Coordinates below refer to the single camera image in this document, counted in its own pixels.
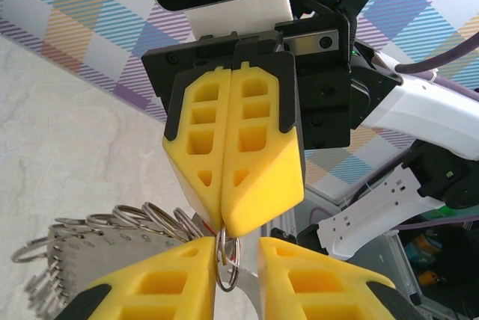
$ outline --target marble surface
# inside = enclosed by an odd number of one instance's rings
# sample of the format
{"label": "marble surface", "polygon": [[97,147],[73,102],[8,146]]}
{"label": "marble surface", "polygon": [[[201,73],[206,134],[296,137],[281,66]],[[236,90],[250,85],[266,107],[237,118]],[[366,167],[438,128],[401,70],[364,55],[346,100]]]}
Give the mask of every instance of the marble surface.
{"label": "marble surface", "polygon": [[[192,214],[161,148],[163,128],[0,38],[0,319],[34,318],[22,288],[42,265],[10,255],[55,217],[145,201]],[[215,320],[257,318],[240,291],[217,292],[216,305]]]}

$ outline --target robotic arm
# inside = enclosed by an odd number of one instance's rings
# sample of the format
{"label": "robotic arm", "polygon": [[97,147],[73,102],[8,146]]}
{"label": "robotic arm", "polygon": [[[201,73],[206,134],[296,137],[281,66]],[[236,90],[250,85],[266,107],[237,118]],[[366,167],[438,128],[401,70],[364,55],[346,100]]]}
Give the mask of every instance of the robotic arm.
{"label": "robotic arm", "polygon": [[[170,10],[187,9],[199,39],[143,57],[168,113],[179,75],[200,65],[214,70],[225,60],[234,64],[237,46],[253,40],[250,55],[288,51],[295,57],[305,149],[346,147],[350,129],[359,125],[427,142],[409,155],[415,161],[405,161],[360,202],[319,223],[317,235],[330,256],[348,259],[371,239],[422,212],[452,203],[475,205],[471,179],[477,176],[479,132],[470,125],[479,121],[479,103],[398,74],[396,60],[354,41],[356,16],[367,0],[158,1]],[[315,16],[297,19],[311,12]],[[437,167],[434,157],[451,163]]]}

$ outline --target plaid backdrop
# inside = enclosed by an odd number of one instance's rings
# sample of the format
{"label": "plaid backdrop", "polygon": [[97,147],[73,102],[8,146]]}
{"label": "plaid backdrop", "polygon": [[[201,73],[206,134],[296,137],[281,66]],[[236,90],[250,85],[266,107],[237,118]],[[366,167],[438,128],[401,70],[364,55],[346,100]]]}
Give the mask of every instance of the plaid backdrop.
{"label": "plaid backdrop", "polygon": [[[370,0],[358,23],[358,38],[400,61],[420,61],[479,31],[479,0]],[[190,36],[185,16],[154,0],[0,0],[0,32],[160,121],[165,111],[140,57]],[[441,74],[479,87],[479,52]],[[337,197],[411,142],[357,129],[348,148],[306,152],[307,183]]]}

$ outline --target metal keychain ring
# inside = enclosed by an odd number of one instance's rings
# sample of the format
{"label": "metal keychain ring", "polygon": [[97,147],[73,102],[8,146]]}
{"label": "metal keychain ring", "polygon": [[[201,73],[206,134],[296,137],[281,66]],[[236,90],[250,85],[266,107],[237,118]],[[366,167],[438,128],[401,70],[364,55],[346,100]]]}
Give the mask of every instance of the metal keychain ring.
{"label": "metal keychain ring", "polygon": [[[226,238],[226,227],[223,226],[221,230],[218,231],[216,234],[216,240],[215,240],[215,253],[218,254],[219,251],[221,251],[220,244],[223,243],[224,241],[221,240],[221,238],[225,239]],[[221,258],[226,257],[225,250],[223,248],[223,253],[221,255]],[[240,240],[238,238],[235,238],[234,241],[234,258],[237,262],[237,264],[240,263]],[[216,283],[218,284],[219,288],[223,290],[224,292],[231,292],[237,285],[238,283],[238,275],[240,273],[240,267],[238,265],[233,265],[233,270],[231,271],[231,276],[228,281],[229,287],[226,287],[223,285],[221,275],[219,273],[219,261],[213,262],[213,266],[215,268],[215,273],[216,273]]]}
{"label": "metal keychain ring", "polygon": [[178,222],[183,225],[195,238],[201,238],[204,234],[198,229],[195,223],[189,218],[189,216],[180,208],[176,208],[173,211],[174,216]]}
{"label": "metal keychain ring", "polygon": [[55,234],[59,236],[87,236],[88,234],[94,233],[94,230],[91,229],[88,225],[73,227],[66,227],[64,224],[53,224],[50,226],[51,230],[55,231]]}
{"label": "metal keychain ring", "polygon": [[52,264],[48,266],[48,268],[42,271],[40,275],[34,275],[33,277],[31,277],[27,285],[25,285],[25,292],[30,294],[31,290],[34,289],[38,284],[40,284],[46,278],[46,275],[49,274],[49,272],[52,271],[57,265],[58,260],[55,260],[52,262]]}
{"label": "metal keychain ring", "polygon": [[59,236],[57,238],[49,239],[47,236],[45,236],[43,238],[31,240],[25,246],[21,247],[15,253],[13,253],[11,260],[12,262],[16,262],[16,263],[23,263],[23,262],[33,262],[35,260],[46,258],[46,252],[38,253],[31,256],[25,256],[25,255],[40,247],[45,247],[52,243],[56,243],[57,241],[65,240],[69,237],[70,236]]}
{"label": "metal keychain ring", "polygon": [[165,212],[163,209],[159,208],[158,206],[154,205],[153,203],[145,202],[141,206],[141,209],[145,213],[147,213],[147,210],[152,210],[158,217],[162,219],[162,221],[164,221],[166,224],[168,224],[172,228],[181,229],[176,219],[174,219],[171,215],[169,215],[167,212]]}
{"label": "metal keychain ring", "polygon": [[178,230],[184,232],[184,229],[182,229],[180,224],[178,224],[170,215],[167,215],[162,209],[149,202],[143,204],[141,208],[148,215],[148,217],[150,217],[152,222],[165,230],[165,233],[168,236],[181,241],[182,243],[188,242],[188,239],[184,239],[182,236],[177,234]]}
{"label": "metal keychain ring", "polygon": [[90,214],[86,217],[86,224],[89,227],[101,229],[122,229],[132,230],[135,227],[126,227],[124,225],[115,224],[116,218],[111,214]]}
{"label": "metal keychain ring", "polygon": [[58,301],[58,293],[53,291],[50,293],[46,301],[38,307],[37,316],[43,319],[56,301]]}
{"label": "metal keychain ring", "polygon": [[146,214],[142,209],[135,208],[133,206],[116,206],[114,207],[112,214],[120,221],[130,224],[138,229],[160,236],[165,235],[165,232],[163,232],[162,230],[150,228],[148,225],[141,222],[151,221],[151,219],[148,217],[148,214]]}
{"label": "metal keychain ring", "polygon": [[52,296],[52,287],[56,287],[61,281],[59,279],[51,279],[49,282],[45,283],[43,288],[31,299],[31,303],[28,305],[28,308],[34,309],[36,313],[39,313],[42,306],[44,305],[45,300]]}
{"label": "metal keychain ring", "polygon": [[149,220],[141,209],[135,208],[134,206],[116,206],[112,210],[112,215],[118,220],[124,221],[133,227],[140,227],[140,220]]}
{"label": "metal keychain ring", "polygon": [[95,229],[91,225],[88,225],[85,219],[55,218],[55,221],[60,224],[54,224],[51,227],[63,226],[64,228],[75,230],[79,233],[79,235],[87,235],[90,233],[96,234],[98,236],[103,235],[101,230]]}

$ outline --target metal split ring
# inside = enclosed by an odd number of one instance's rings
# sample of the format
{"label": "metal split ring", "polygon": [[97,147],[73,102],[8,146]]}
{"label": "metal split ring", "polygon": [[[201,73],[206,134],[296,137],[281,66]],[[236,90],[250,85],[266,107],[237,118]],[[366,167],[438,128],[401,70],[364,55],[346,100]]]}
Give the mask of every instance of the metal split ring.
{"label": "metal split ring", "polygon": [[32,252],[33,250],[39,249],[41,247],[45,247],[47,245],[56,243],[57,241],[62,241],[65,240],[73,235],[68,235],[68,236],[59,236],[57,238],[48,238],[47,236],[43,238],[38,238],[35,240],[29,241],[25,246],[21,247],[19,250],[17,250],[15,253],[13,253],[11,259],[12,262],[17,262],[17,263],[22,263],[22,262],[33,262],[35,260],[40,260],[43,258],[46,258],[46,252],[26,256],[28,253]]}
{"label": "metal split ring", "polygon": [[[183,229],[181,225],[163,209],[155,206],[153,203],[146,202],[141,206],[141,210],[150,218],[152,222],[163,228],[168,236],[181,241],[182,243],[187,243],[190,240],[187,236],[188,234],[186,230]],[[185,233],[187,237],[184,238],[177,234],[178,230],[180,230],[182,233]]]}
{"label": "metal split ring", "polygon": [[[216,240],[215,240],[215,254],[220,253],[220,260],[222,262],[223,266],[226,266],[229,261],[228,261],[228,256],[226,255],[226,250],[225,250],[225,245],[226,245],[226,227],[223,226],[221,230],[218,231],[216,234]],[[220,273],[219,273],[219,260],[213,262],[214,267],[215,267],[215,273],[216,273],[216,283],[220,287],[221,290],[224,292],[230,292],[232,291],[237,283],[238,283],[238,275],[240,273],[240,240],[238,238],[234,239],[234,261],[235,263],[233,265],[233,269],[231,271],[231,276],[228,281],[229,287],[226,287],[223,285]]]}
{"label": "metal split ring", "polygon": [[173,211],[174,216],[178,220],[178,222],[186,229],[188,230],[193,238],[201,238],[204,236],[204,234],[201,232],[201,230],[198,229],[195,223],[191,220],[191,218],[181,209],[181,208],[176,208]]}
{"label": "metal split ring", "polygon": [[55,260],[54,262],[52,262],[52,264],[50,264],[48,268],[42,271],[40,275],[34,275],[33,277],[31,277],[23,290],[31,294],[34,289],[49,276],[50,272],[53,271],[53,269],[55,269],[57,265],[58,260]]}
{"label": "metal split ring", "polygon": [[112,215],[120,221],[123,221],[132,227],[144,230],[145,232],[160,236],[165,235],[164,231],[152,229],[148,225],[143,224],[141,221],[150,221],[150,218],[143,210],[135,208],[134,206],[116,206],[112,211]]}
{"label": "metal split ring", "polygon": [[122,229],[133,230],[135,227],[126,227],[120,224],[116,224],[117,218],[111,214],[90,214],[87,215],[85,223],[92,228],[96,229]]}

